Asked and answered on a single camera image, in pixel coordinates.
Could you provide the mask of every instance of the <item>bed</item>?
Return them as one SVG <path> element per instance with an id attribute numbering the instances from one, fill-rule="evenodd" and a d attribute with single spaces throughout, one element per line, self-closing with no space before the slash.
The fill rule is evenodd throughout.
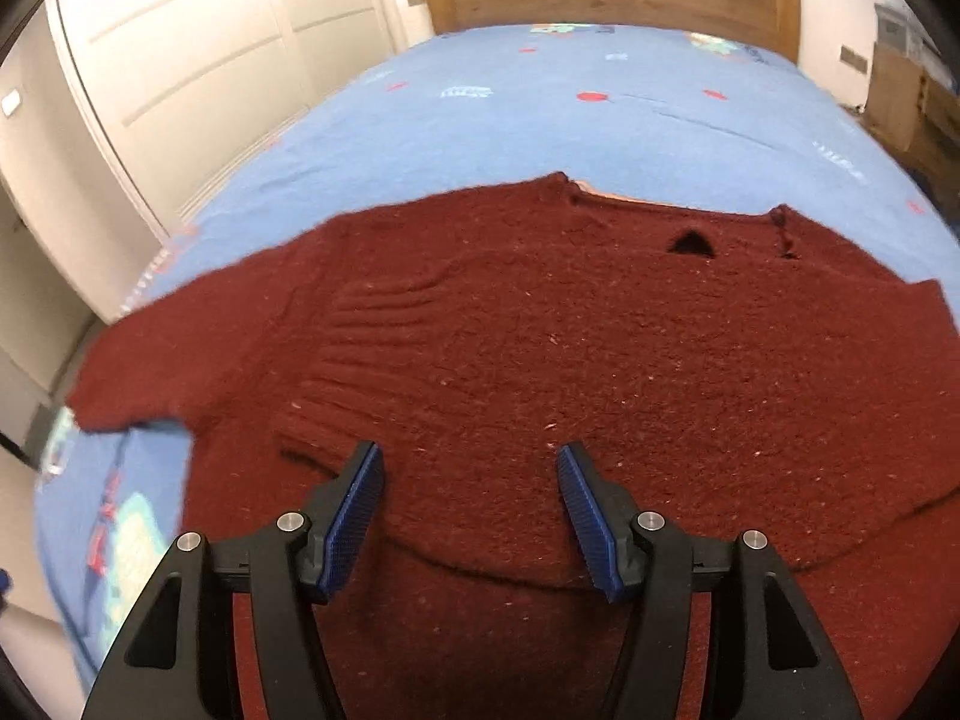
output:
<path id="1" fill-rule="evenodd" d="M 957 240 L 797 69 L 800 0 L 427 1 L 438 36 L 238 170 L 125 311 L 342 212 L 563 170 L 690 208 L 786 203 L 907 281 L 939 279 L 960 319 Z M 189 454 L 173 423 L 89 435 L 64 412 L 56 425 L 37 548 L 88 687 L 178 532 Z"/>

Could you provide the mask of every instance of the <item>white wall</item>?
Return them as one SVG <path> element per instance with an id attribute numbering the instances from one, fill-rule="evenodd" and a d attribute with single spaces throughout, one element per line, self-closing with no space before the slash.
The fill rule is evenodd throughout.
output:
<path id="1" fill-rule="evenodd" d="M 867 101 L 870 76 L 843 64 L 840 47 L 872 63 L 877 2 L 909 10 L 904 0 L 800 0 L 800 69 L 844 105 Z"/>
<path id="2" fill-rule="evenodd" d="M 41 9 L 0 66 L 0 177 L 56 269 L 109 322 L 160 249 L 90 135 L 56 56 Z"/>
<path id="3" fill-rule="evenodd" d="M 78 720 L 83 690 L 34 548 L 37 476 L 0 449 L 0 567 L 13 579 L 0 646 L 51 720 Z"/>
<path id="4" fill-rule="evenodd" d="M 37 410 L 47 403 L 47 393 L 0 350 L 0 433 L 22 448 Z"/>
<path id="5" fill-rule="evenodd" d="M 0 188 L 0 351 L 51 394 L 91 317 Z"/>

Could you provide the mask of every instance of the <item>knit fabric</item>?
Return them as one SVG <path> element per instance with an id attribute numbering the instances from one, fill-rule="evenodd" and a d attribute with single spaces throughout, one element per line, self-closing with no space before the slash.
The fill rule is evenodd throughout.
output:
<path id="1" fill-rule="evenodd" d="M 301 504 L 358 439 L 384 447 L 382 515 L 320 615 L 351 717 L 595 713 L 625 617 L 560 504 L 555 451 L 579 437 L 690 533 L 768 533 L 887 720 L 960 621 L 956 551 L 914 560 L 960 536 L 957 362 L 935 283 L 789 209 L 611 203 L 552 175 L 345 215 L 198 279 L 104 333 L 71 405 L 86 429 L 180 418 L 184 527 L 214 539 Z"/>

